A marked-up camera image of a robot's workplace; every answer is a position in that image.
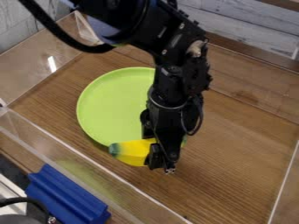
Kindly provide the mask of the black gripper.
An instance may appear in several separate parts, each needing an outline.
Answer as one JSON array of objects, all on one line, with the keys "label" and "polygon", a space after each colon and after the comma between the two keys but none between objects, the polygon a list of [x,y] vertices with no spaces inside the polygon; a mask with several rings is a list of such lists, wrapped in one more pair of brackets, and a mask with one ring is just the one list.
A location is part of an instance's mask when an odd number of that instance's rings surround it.
[{"label": "black gripper", "polygon": [[143,139],[155,139],[144,164],[151,171],[163,169],[166,174],[172,174],[176,170],[176,161],[170,158],[180,156],[184,138],[194,136],[202,127],[202,94],[171,105],[150,93],[140,122]]}]

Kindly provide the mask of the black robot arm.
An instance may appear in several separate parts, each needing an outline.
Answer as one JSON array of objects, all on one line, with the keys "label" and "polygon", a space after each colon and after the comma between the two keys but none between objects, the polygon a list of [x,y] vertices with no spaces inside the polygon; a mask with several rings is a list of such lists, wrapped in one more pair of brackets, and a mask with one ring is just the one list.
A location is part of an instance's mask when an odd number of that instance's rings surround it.
[{"label": "black robot arm", "polygon": [[152,138],[144,164],[174,172],[183,140],[203,122],[210,89],[208,39],[176,0],[70,0],[88,16],[103,48],[130,44],[154,57],[154,84],[140,115],[143,138]]}]

